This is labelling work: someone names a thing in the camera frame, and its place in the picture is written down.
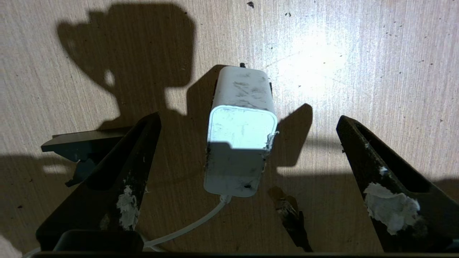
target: white power adapter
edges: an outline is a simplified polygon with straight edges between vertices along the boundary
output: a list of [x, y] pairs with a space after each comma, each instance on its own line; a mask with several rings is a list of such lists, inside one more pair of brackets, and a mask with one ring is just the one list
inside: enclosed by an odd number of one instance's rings
[[266, 73], [224, 67], [218, 76], [209, 118], [204, 189], [219, 195], [253, 196], [276, 126]]

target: power cord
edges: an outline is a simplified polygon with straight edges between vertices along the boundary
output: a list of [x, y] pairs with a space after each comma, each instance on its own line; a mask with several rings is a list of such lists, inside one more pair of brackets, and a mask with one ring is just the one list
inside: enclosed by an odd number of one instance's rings
[[205, 223], [206, 221], [210, 220], [213, 216], [215, 216], [227, 203], [229, 203], [231, 201], [231, 196], [229, 195], [220, 195], [220, 203], [211, 211], [209, 212], [206, 216], [200, 218], [199, 220], [197, 220], [196, 222], [174, 232], [174, 233], [171, 233], [167, 236], [163, 236], [163, 237], [160, 237], [160, 238], [157, 238], [155, 240], [151, 240], [151, 241], [146, 241], [144, 242], [144, 247], [149, 247], [153, 250], [155, 250], [155, 246], [156, 245], [159, 245], [161, 243], [164, 243], [166, 241], [169, 241], [169, 240], [172, 240], [178, 236], [181, 236], [183, 234], [186, 234], [190, 231], [192, 231], [193, 229], [199, 227], [200, 225], [202, 225], [203, 223]]

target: wood grain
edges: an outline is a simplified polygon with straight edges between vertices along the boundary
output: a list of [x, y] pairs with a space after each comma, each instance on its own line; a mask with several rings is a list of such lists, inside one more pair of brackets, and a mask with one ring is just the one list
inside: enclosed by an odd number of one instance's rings
[[172, 251], [301, 252], [268, 190], [295, 197], [313, 250], [381, 252], [335, 132], [365, 124], [459, 199], [459, 1], [5, 1], [2, 4], [1, 252], [74, 189], [74, 164], [41, 153], [52, 135], [163, 130], [137, 229], [153, 239], [218, 203], [204, 191], [207, 118], [220, 65], [273, 85], [280, 135], [258, 193], [233, 198]]

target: white plastic casing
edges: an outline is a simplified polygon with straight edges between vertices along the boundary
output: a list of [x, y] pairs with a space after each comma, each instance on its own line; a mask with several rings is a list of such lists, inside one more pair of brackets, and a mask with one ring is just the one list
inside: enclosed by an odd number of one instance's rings
[[223, 68], [209, 118], [206, 191], [254, 195], [276, 126], [268, 76], [253, 69]]

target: wooden table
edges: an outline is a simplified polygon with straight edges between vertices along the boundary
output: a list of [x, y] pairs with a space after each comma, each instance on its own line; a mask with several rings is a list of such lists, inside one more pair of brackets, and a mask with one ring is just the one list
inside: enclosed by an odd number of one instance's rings
[[75, 188], [75, 165], [41, 153], [52, 135], [129, 126], [162, 132], [137, 229], [153, 239], [218, 203], [203, 185], [219, 65], [273, 85], [280, 134], [255, 196], [163, 246], [301, 252], [268, 191], [296, 198], [321, 252], [381, 252], [335, 127], [366, 125], [459, 199], [459, 0], [6, 1], [1, 8], [1, 250], [34, 232]]

